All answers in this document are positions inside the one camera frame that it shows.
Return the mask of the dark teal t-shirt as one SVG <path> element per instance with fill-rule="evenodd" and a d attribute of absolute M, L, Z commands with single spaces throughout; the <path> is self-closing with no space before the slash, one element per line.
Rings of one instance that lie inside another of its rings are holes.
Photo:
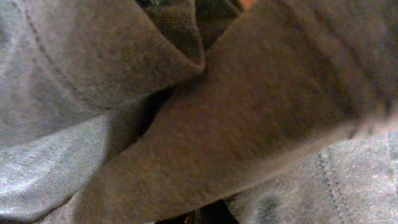
<path fill-rule="evenodd" d="M 158 222 L 396 126 L 396 1 L 1 2 L 2 223 Z"/>

